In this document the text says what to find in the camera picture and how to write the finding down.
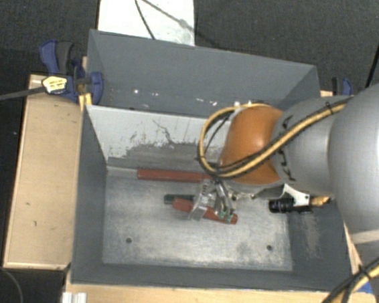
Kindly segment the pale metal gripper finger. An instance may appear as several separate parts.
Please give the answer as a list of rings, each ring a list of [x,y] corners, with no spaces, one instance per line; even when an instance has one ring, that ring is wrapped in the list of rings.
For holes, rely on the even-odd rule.
[[[206,206],[201,206],[201,205],[194,205],[189,212],[188,218],[192,220],[199,221],[204,217],[206,214],[208,208]]]
[[[195,205],[205,205],[209,204],[210,194],[206,191],[200,191],[196,196],[196,200],[194,201]]]

